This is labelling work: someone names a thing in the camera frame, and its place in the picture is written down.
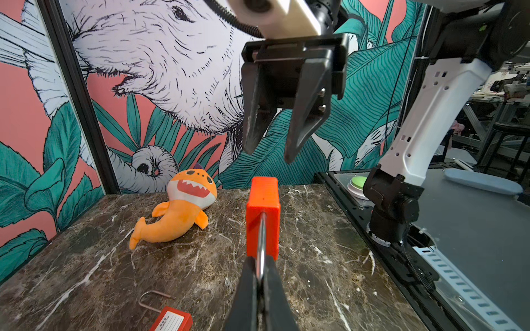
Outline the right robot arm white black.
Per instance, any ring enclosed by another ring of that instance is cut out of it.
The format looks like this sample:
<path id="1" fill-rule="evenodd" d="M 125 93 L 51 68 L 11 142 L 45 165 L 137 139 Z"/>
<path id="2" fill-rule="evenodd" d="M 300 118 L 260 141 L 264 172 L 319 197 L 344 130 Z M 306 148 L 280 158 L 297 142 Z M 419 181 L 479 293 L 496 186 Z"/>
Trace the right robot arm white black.
<path id="1" fill-rule="evenodd" d="M 292 163 L 331 114 L 332 96 L 346 87 L 348 40 L 337 34 L 340 3 L 234 1 L 242 22 L 261 40 L 243 51 L 243 148 L 253 153 L 279 108 L 292 112 L 284 160 Z M 442 19 L 429 65 L 397 138 L 373 168 L 364 195 L 374 204 L 367 232 L 384 247 L 404 245 L 419 216 L 419 199 L 431 159 L 459 111 L 502 65 L 529 41 L 529 2 L 432 1 Z"/>

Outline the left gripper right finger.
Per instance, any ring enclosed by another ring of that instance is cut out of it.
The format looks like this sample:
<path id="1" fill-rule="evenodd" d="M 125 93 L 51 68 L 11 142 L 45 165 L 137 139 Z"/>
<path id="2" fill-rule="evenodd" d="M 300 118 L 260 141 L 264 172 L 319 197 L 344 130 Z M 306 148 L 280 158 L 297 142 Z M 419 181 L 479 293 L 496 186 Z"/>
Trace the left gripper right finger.
<path id="1" fill-rule="evenodd" d="M 264 261 L 259 291 L 265 330 L 299 330 L 284 292 L 275 260 L 269 255 Z"/>

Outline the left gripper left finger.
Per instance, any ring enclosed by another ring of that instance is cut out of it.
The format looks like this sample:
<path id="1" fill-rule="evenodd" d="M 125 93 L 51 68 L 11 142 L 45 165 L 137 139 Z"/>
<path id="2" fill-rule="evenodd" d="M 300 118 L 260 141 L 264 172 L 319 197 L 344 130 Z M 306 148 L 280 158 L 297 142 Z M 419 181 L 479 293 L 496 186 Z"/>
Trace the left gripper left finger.
<path id="1" fill-rule="evenodd" d="M 247 257 L 235 291 L 230 313 L 225 318 L 224 331 L 256 331 L 258 329 L 258 278 L 255 259 Z"/>

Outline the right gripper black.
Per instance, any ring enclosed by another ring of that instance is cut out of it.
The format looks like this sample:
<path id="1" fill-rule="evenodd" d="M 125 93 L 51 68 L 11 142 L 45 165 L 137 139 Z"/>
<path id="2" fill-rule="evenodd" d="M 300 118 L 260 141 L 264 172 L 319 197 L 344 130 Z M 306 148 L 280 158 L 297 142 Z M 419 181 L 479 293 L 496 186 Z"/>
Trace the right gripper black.
<path id="1" fill-rule="evenodd" d="M 347 34 L 248 42 L 241 68 L 244 151 L 256 150 L 277 108 L 292 109 L 284 160 L 293 163 L 328 119 L 331 95 L 345 95 L 348 55 Z"/>

